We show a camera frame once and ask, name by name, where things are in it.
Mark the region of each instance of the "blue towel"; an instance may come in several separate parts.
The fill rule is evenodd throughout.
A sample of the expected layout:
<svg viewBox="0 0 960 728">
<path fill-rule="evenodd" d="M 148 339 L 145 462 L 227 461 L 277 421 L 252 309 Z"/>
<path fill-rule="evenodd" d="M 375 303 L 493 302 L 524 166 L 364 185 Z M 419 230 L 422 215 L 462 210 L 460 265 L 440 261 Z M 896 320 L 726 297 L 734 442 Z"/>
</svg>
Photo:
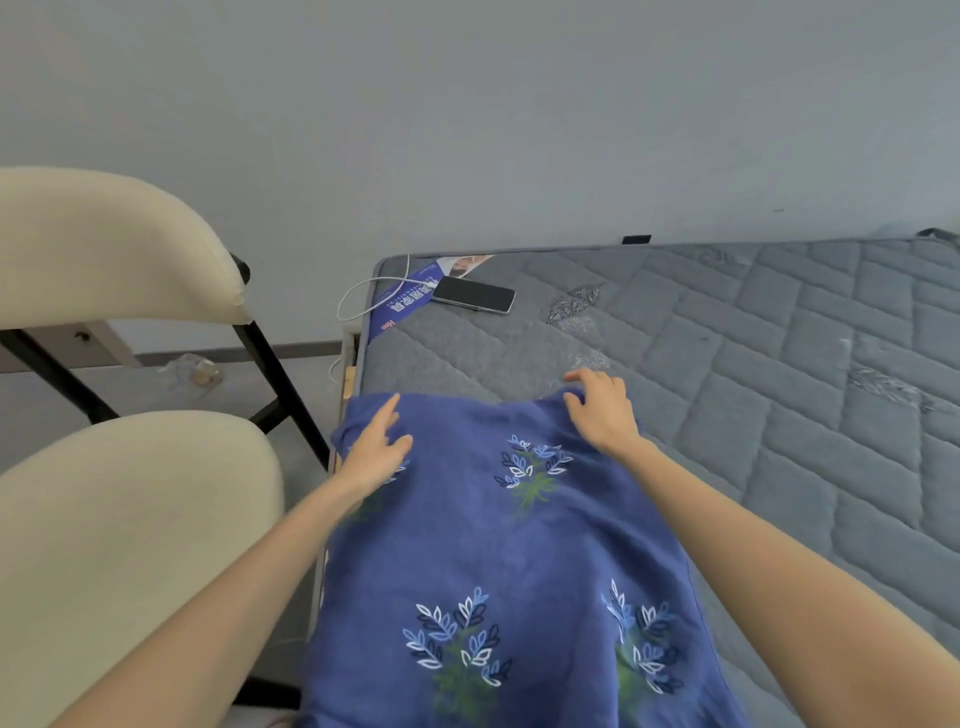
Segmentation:
<svg viewBox="0 0 960 728">
<path fill-rule="evenodd" d="M 350 402 L 339 452 L 387 397 Z M 561 393 L 397 411 L 414 446 L 331 537 L 301 725 L 747 724 L 683 549 Z"/>
</svg>

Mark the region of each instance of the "hand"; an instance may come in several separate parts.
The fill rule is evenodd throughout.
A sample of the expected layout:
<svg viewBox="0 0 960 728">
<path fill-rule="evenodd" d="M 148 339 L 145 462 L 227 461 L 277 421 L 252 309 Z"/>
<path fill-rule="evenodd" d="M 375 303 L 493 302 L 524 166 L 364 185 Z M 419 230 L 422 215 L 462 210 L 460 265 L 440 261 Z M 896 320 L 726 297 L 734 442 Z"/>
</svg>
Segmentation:
<svg viewBox="0 0 960 728">
<path fill-rule="evenodd" d="M 345 483 L 357 502 L 383 485 L 414 445 L 413 435 L 404 435 L 388 444 L 387 429 L 400 418 L 394 411 L 399 400 L 400 395 L 393 395 L 376 411 L 334 476 Z"/>
<path fill-rule="evenodd" d="M 583 438 L 601 452 L 620 459 L 637 442 L 644 442 L 636 428 L 627 387 L 619 376 L 578 369 L 567 372 L 564 381 L 583 382 L 585 402 L 572 392 L 564 393 L 570 420 Z"/>
</svg>

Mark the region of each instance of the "chair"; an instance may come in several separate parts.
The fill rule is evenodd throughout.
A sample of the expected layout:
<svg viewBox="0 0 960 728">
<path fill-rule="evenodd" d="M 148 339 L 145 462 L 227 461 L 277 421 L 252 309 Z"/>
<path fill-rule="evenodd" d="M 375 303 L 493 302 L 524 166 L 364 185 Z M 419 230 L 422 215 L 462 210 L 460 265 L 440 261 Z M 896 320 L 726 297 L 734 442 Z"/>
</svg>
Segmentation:
<svg viewBox="0 0 960 728">
<path fill-rule="evenodd" d="M 219 412 L 109 420 L 0 475 L 0 722 L 48 725 L 282 515 L 266 435 Z"/>
<path fill-rule="evenodd" d="M 249 279 L 200 215 L 151 184 L 0 168 L 0 344 L 96 424 L 118 415 L 24 328 L 124 318 L 230 324 L 276 393 L 251 421 L 266 433 L 293 418 L 326 468 L 329 446 L 244 306 Z"/>
</svg>

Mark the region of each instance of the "white wall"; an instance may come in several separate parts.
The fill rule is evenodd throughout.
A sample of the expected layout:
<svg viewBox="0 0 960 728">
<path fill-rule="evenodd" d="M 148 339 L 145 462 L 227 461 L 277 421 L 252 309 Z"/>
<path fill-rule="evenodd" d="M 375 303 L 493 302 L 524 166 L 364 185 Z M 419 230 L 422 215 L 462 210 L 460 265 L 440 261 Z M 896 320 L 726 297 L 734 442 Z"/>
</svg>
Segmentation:
<svg viewBox="0 0 960 728">
<path fill-rule="evenodd" d="M 388 254 L 951 223 L 960 3 L 4 0 L 0 163 L 170 190 L 275 342 L 339 338 Z"/>
</svg>

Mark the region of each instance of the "mattress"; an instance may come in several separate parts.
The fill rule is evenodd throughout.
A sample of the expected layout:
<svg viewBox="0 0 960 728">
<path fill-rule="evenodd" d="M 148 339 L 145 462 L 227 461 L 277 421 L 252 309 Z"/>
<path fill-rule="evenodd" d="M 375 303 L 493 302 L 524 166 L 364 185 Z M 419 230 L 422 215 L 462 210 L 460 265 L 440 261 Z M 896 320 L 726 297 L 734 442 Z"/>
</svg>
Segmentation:
<svg viewBox="0 0 960 728">
<path fill-rule="evenodd" d="M 434 256 L 415 257 L 417 270 Z M 378 275 L 402 275 L 406 256 Z M 960 251 L 917 238 L 503 252 L 508 316 L 429 303 L 368 343 L 356 391 L 538 398 L 623 377 L 649 435 L 960 657 Z M 380 281 L 376 293 L 391 284 Z M 801 725 L 694 573 L 758 726 Z"/>
</svg>

